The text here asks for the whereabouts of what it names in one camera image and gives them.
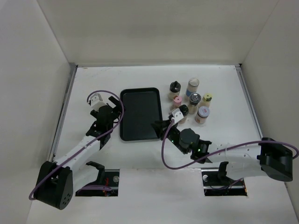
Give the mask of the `black round cap spice bottle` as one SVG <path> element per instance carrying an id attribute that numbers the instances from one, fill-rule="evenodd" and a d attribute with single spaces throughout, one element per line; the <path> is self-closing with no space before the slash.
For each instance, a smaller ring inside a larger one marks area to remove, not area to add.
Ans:
<path id="1" fill-rule="evenodd" d="M 179 124 L 183 124 L 183 123 L 185 123 L 185 121 L 186 121 L 187 115 L 188 115 L 188 113 L 189 113 L 189 109 L 188 109 L 188 106 L 187 106 L 187 105 L 181 105 L 181 106 L 179 107 L 179 109 L 180 109 L 180 111 L 181 111 L 182 114 L 183 114 L 183 119 L 181 119 L 181 120 L 179 121 Z"/>

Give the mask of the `silver lid blue label jar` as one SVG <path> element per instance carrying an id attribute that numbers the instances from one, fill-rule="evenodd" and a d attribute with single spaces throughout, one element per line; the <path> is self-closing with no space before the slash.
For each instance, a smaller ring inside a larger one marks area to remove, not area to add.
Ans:
<path id="1" fill-rule="evenodd" d="M 199 80 L 197 78 L 192 77 L 192 78 L 189 79 L 188 84 L 187 84 L 187 88 L 186 88 L 186 91 L 185 91 L 185 100 L 188 100 L 189 96 L 192 93 L 197 92 L 198 86 L 199 86 Z"/>

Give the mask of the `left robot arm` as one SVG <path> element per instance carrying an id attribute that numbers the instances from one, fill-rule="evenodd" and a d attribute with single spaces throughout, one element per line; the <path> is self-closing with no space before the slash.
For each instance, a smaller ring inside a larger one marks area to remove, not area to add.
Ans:
<path id="1" fill-rule="evenodd" d="M 36 186 L 29 194 L 31 201 L 37 200 L 63 210 L 73 195 L 81 191 L 113 191 L 105 180 L 105 167 L 90 160 L 108 143 L 125 112 L 118 96 L 112 94 L 109 101 L 115 106 L 104 104 L 99 93 L 88 97 L 95 121 L 70 152 L 58 160 L 42 164 Z"/>

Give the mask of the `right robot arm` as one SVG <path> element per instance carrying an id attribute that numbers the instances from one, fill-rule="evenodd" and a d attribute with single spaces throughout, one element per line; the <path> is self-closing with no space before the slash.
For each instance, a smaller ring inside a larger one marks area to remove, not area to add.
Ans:
<path id="1" fill-rule="evenodd" d="M 238 145 L 217 145 L 202 140 L 192 129 L 178 130 L 173 120 L 156 121 L 152 127 L 159 139 L 169 140 L 182 154 L 190 154 L 191 164 L 218 163 L 217 180 L 229 184 L 245 177 L 267 176 L 281 182 L 293 180 L 293 160 L 298 149 L 271 138 Z"/>

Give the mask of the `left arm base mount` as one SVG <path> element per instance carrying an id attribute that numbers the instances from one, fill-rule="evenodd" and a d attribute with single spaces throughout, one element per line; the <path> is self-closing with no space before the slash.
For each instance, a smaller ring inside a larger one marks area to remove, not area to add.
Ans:
<path id="1" fill-rule="evenodd" d="M 76 173 L 73 183 L 75 196 L 118 196 L 120 170 L 106 169 L 105 166 L 90 161 Z"/>

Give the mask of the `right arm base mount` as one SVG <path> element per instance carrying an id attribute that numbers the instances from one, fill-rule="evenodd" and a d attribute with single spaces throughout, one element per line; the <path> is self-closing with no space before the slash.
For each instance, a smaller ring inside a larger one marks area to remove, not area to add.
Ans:
<path id="1" fill-rule="evenodd" d="M 222 162 L 218 168 L 201 170 L 205 196 L 247 196 L 243 179 L 233 180 L 226 176 L 228 162 Z"/>

